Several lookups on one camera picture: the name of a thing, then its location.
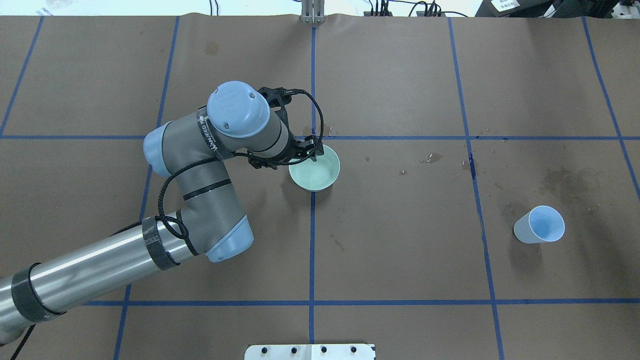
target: black velcro strap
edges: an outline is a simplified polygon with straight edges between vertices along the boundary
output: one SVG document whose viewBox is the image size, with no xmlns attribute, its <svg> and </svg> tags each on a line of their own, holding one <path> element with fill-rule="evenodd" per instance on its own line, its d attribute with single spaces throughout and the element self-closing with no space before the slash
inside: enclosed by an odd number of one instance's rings
<svg viewBox="0 0 640 360">
<path fill-rule="evenodd" d="M 160 239 L 160 234 L 158 233 L 155 217 L 148 217 L 142 220 L 142 239 L 145 242 L 147 251 L 149 251 L 151 260 L 154 261 L 160 270 L 169 270 L 180 265 L 180 263 L 176 263 L 171 257 L 171 254 L 164 249 L 162 239 Z"/>
<path fill-rule="evenodd" d="M 215 131 L 211 121 L 209 121 L 209 116 L 207 116 L 207 108 L 198 109 L 196 119 L 198 121 L 200 134 L 202 134 L 204 141 L 220 161 L 235 157 L 222 141 L 220 141 L 218 132 Z"/>
<path fill-rule="evenodd" d="M 229 185 L 230 183 L 231 183 L 231 179 L 224 179 L 224 180 L 218 181 L 217 183 L 213 183 L 211 185 L 207 185 L 205 187 L 199 188 L 198 190 L 194 190 L 194 191 L 186 194 L 182 198 L 185 201 L 187 201 L 192 197 L 196 197 L 196 196 L 201 195 L 201 194 L 203 194 L 205 192 L 209 192 L 211 190 L 215 190 L 217 188 L 221 188 L 222 186 Z"/>
<path fill-rule="evenodd" d="M 42 304 L 31 283 L 31 271 L 40 263 L 35 263 L 29 268 L 17 272 L 11 280 L 11 297 L 15 308 L 22 317 L 30 322 L 45 322 L 64 313 L 57 313 Z"/>
</svg>

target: white paper cup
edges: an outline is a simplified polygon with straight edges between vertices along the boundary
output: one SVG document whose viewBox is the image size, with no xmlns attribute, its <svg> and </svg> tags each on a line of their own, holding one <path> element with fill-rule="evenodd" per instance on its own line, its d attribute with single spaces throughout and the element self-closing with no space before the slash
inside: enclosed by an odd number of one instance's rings
<svg viewBox="0 0 640 360">
<path fill-rule="evenodd" d="M 316 161 L 307 159 L 299 164 L 289 165 L 291 179 L 301 188 L 310 192 L 319 192 L 331 186 L 340 174 L 340 159 L 327 145 L 323 145 L 324 155 Z"/>
<path fill-rule="evenodd" d="M 564 219 L 550 206 L 536 206 L 516 222 L 513 233 L 523 243 L 550 243 L 564 234 Z"/>
</svg>

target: white label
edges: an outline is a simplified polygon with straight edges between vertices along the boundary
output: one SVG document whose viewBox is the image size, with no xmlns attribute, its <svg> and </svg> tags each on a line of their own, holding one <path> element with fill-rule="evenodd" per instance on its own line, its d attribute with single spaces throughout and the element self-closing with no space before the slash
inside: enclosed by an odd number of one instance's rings
<svg viewBox="0 0 640 360">
<path fill-rule="evenodd" d="M 516 0 L 491 0 L 491 4 L 493 4 L 498 12 L 505 12 L 520 6 Z"/>
</svg>

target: floor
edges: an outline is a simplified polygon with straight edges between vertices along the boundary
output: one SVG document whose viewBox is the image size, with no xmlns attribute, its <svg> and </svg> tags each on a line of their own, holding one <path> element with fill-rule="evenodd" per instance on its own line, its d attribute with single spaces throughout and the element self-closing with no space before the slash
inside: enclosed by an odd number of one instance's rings
<svg viewBox="0 0 640 360">
<path fill-rule="evenodd" d="M 250 249 L 71 309 L 20 359 L 309 342 L 375 343 L 379 359 L 640 358 L 640 43 L 612 36 L 639 21 L 3 17 L 0 33 L 4 276 L 153 215 L 163 179 L 144 135 L 224 81 L 309 89 L 342 163 L 308 193 L 284 168 L 226 162 Z M 319 125 L 306 100 L 287 109 L 296 135 Z M 566 234 L 520 243 L 514 222 L 540 204 Z"/>
</svg>

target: metal bracket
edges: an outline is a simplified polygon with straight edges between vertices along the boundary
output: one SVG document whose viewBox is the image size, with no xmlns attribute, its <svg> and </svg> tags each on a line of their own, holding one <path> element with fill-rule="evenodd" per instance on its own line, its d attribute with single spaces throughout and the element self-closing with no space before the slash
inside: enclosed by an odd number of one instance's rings
<svg viewBox="0 0 640 360">
<path fill-rule="evenodd" d="M 376 360 L 373 344 L 252 345 L 244 360 Z"/>
<path fill-rule="evenodd" d="M 302 15 L 300 20 L 308 24 L 322 24 L 324 22 L 324 0 L 302 0 Z"/>
</svg>

